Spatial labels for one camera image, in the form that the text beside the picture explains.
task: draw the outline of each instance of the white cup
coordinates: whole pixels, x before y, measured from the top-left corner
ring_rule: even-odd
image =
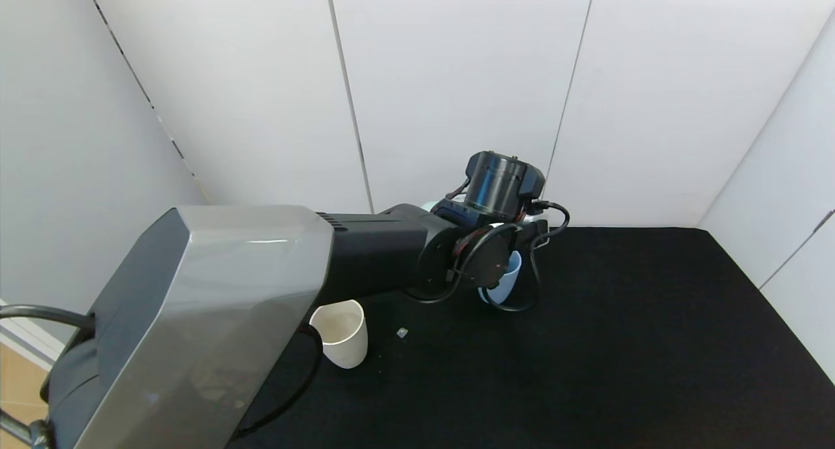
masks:
[[[310,325],[322,336],[325,356],[343,369],[357,367],[368,352],[363,306],[355,300],[317,307]]]

